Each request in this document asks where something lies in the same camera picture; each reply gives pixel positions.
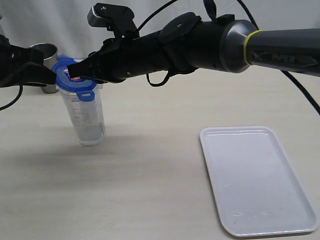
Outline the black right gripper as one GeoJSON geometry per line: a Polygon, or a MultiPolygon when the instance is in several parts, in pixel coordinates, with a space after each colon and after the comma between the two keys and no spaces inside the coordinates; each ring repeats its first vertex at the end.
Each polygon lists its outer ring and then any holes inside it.
{"type": "Polygon", "coordinates": [[[71,78],[82,77],[97,84],[118,84],[133,78],[165,70],[165,53],[156,31],[132,40],[117,40],[67,67],[71,78]]]}

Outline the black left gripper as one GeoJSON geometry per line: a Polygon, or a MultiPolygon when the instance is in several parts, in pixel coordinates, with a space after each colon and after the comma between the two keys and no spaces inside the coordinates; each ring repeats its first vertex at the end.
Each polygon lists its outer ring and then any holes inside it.
{"type": "Polygon", "coordinates": [[[0,87],[43,87],[56,84],[56,74],[43,65],[44,53],[35,48],[11,45],[0,35],[0,87]]]}

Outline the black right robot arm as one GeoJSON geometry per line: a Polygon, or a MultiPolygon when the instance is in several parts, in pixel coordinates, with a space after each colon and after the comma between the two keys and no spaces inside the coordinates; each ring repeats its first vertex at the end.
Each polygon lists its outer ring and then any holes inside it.
{"type": "Polygon", "coordinates": [[[319,29],[261,31],[233,15],[202,21],[188,12],[162,30],[107,41],[93,55],[69,65],[68,72],[73,78],[121,83],[160,71],[168,77],[197,69],[241,73],[251,65],[319,76],[319,29]]]}

